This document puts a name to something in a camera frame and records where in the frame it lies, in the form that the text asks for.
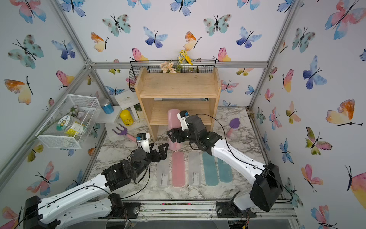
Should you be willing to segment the pink pencil case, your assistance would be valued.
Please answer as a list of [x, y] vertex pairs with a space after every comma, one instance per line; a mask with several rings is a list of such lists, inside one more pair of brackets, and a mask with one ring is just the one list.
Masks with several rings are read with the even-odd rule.
[[185, 156], [180, 151], [172, 155], [172, 185], [174, 187], [185, 185]]
[[[168, 130], [181, 127], [180, 120], [178, 119], [178, 114], [180, 113], [179, 109], [170, 109], [168, 111]], [[172, 151], [179, 151], [182, 147], [180, 143], [172, 142], [170, 138], [168, 138], [169, 149]]]

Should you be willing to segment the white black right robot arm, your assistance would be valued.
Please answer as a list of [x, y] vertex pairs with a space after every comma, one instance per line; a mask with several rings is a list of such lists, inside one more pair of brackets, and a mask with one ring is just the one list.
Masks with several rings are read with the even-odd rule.
[[252, 185], [251, 190], [239, 191], [231, 198], [229, 212], [237, 215], [252, 208], [269, 212], [284, 189], [278, 166], [273, 163], [265, 165], [238, 151], [228, 144], [225, 136], [208, 131], [198, 115], [190, 116], [187, 111], [182, 111], [177, 118], [180, 128], [167, 131], [172, 142], [195, 144], [197, 150], [224, 161]]

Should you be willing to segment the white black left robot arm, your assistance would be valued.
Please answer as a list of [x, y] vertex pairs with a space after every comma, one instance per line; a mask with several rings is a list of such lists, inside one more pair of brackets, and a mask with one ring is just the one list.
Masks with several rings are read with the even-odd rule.
[[154, 149], [150, 144], [134, 150], [127, 159], [110, 166], [101, 174], [58, 195], [26, 200], [23, 219], [25, 229], [62, 229], [83, 221], [126, 216], [126, 208], [115, 191], [148, 172], [152, 162], [167, 158], [168, 143]]

